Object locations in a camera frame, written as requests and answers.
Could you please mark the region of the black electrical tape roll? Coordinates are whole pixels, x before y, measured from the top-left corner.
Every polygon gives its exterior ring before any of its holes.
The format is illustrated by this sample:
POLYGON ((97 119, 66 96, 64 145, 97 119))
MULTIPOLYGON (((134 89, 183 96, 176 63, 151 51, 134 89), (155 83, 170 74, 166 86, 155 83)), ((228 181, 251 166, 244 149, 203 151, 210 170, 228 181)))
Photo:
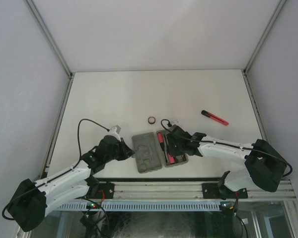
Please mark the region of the black electrical tape roll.
POLYGON ((155 117, 149 117, 149 118, 148 118, 148 123, 149 123, 149 124, 155 124, 155 122, 156 122, 155 117))

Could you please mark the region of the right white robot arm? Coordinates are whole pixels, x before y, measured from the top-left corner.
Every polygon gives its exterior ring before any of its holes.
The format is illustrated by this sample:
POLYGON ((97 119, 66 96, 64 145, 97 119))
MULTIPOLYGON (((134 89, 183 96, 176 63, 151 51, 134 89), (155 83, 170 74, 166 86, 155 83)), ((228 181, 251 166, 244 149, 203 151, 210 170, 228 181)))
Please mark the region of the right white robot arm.
POLYGON ((172 156, 210 157, 241 166, 240 170, 224 172, 217 183, 219 194, 225 198, 243 189, 276 192, 288 166, 287 161, 262 139, 255 143, 234 143, 205 133, 189 134, 177 125, 167 129, 166 137, 172 156))

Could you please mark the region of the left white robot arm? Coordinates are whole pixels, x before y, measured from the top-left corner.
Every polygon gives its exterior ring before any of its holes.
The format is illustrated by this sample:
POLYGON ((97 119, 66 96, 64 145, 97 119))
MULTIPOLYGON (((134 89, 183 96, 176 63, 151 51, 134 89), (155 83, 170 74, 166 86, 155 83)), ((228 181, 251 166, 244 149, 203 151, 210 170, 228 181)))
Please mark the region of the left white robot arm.
POLYGON ((22 181, 1 215, 6 220, 17 222, 23 231, 31 231, 63 204, 85 196, 96 197, 99 181, 95 174, 107 163, 124 161, 133 155, 134 151, 123 138, 107 135, 68 168, 37 181, 22 181))

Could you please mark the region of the grey plastic tool case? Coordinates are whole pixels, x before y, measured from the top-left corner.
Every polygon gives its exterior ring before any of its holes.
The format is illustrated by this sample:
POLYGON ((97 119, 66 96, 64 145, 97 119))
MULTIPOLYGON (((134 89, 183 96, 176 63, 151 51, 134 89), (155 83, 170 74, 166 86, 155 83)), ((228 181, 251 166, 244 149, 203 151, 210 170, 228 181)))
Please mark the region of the grey plastic tool case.
POLYGON ((162 149, 157 137, 157 133, 159 132, 163 135, 163 138, 164 135, 168 134, 166 130, 160 130, 138 134, 132 137, 132 144, 135 151, 134 158, 140 174, 157 171, 163 167, 170 168, 184 165, 188 162, 188 157, 184 154, 187 159, 185 163, 167 165, 166 143, 164 140, 164 148, 162 149))

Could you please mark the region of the red-handled screwdriver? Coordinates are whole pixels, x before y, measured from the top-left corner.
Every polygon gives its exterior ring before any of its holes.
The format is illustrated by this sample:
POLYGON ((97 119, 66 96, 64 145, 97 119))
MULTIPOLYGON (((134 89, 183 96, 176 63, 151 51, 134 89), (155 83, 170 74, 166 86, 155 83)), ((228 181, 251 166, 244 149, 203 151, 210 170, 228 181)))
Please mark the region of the red-handled screwdriver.
POLYGON ((185 155, 181 156, 171 156, 167 155, 167 165, 176 165, 176 164, 183 164, 187 161, 185 155))
POLYGON ((163 135, 159 132, 159 133, 157 133, 157 137, 158 137, 159 144, 160 144, 161 148, 163 149, 164 148, 164 138, 163 138, 163 135))

